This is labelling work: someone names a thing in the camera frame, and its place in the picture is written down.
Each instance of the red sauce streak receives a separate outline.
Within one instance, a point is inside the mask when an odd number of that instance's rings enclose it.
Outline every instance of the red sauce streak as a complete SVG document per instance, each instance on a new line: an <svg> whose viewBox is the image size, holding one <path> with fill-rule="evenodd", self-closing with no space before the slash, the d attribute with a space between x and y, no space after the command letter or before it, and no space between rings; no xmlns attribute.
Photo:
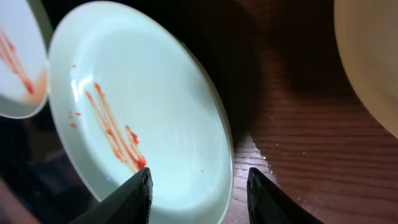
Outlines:
<svg viewBox="0 0 398 224"><path fill-rule="evenodd" d="M6 67L20 79L26 90L32 95L34 93L33 83L26 75L25 70L19 61L17 51L7 34L0 26L0 60L4 62Z"/></svg>
<svg viewBox="0 0 398 224"><path fill-rule="evenodd" d="M147 165L144 155L138 151L138 136L131 131L128 125L124 127L126 134L120 130L100 85L94 83L94 87L98 94L99 107L90 92L86 91L86 96L93 107L95 118L106 140L112 147L114 155L123 164L127 165L133 173L136 173Z"/></svg>

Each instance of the plate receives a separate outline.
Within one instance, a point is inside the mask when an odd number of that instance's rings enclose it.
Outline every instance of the plate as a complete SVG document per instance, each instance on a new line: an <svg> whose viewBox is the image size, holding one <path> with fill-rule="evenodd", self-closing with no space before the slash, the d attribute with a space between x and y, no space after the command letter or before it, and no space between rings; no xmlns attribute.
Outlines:
<svg viewBox="0 0 398 224"><path fill-rule="evenodd" d="M48 27L49 21L43 22ZM46 101L47 51L40 26L27 1L1 1L0 116L26 118Z"/></svg>
<svg viewBox="0 0 398 224"><path fill-rule="evenodd" d="M398 137L398 2L335 1L341 61L369 112Z"/></svg>
<svg viewBox="0 0 398 224"><path fill-rule="evenodd" d="M49 63L57 131L99 201L147 166L149 223L221 223L233 186L228 119L178 40L133 8L91 2L63 18Z"/></svg>

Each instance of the tableware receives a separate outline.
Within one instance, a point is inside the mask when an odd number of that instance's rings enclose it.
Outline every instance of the tableware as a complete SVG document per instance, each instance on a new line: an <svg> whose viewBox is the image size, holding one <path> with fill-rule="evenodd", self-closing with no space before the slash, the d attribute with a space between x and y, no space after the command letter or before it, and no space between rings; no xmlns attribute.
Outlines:
<svg viewBox="0 0 398 224"><path fill-rule="evenodd" d="M32 116L47 101L44 37L51 28L42 6L31 2L0 2L0 116L8 118Z"/></svg>
<svg viewBox="0 0 398 224"><path fill-rule="evenodd" d="M221 223L233 186L228 119L179 41L133 8L91 2L63 18L49 64L57 131L99 201L148 166L150 223Z"/></svg>
<svg viewBox="0 0 398 224"><path fill-rule="evenodd" d="M341 61L359 99L398 137L398 2L335 1Z"/></svg>

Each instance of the table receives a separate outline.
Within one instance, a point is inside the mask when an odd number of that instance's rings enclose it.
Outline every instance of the table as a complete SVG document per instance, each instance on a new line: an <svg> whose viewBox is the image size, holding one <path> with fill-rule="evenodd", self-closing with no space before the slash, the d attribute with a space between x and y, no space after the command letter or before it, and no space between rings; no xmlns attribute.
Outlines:
<svg viewBox="0 0 398 224"><path fill-rule="evenodd" d="M398 140L349 84L333 1L169 3L233 131L234 189L224 224L249 223L250 167L325 223L398 222Z"/></svg>

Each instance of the orange stain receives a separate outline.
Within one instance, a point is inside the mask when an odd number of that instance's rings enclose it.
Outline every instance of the orange stain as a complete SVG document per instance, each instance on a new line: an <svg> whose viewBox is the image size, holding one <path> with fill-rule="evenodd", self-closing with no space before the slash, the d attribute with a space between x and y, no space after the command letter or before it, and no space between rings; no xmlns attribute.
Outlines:
<svg viewBox="0 0 398 224"><path fill-rule="evenodd" d="M4 62L6 67L14 74L16 74L19 79L21 79L22 84L25 86L26 90L33 95L34 88L33 83L26 75L25 70L19 61L16 48L8 39L7 34L0 26L0 60Z"/></svg>
<svg viewBox="0 0 398 224"><path fill-rule="evenodd" d="M98 94L99 107L95 103L90 92L86 91L86 96L93 107L94 116L106 140L111 146L114 155L123 164L127 165L128 168L133 171L133 173L136 173L147 165L144 155L138 151L139 138L131 130L131 128L126 125L125 133L128 139L126 140L124 133L120 130L118 124L116 123L111 108L105 99L105 94L102 92L100 85L98 83L94 83L94 87Z"/></svg>

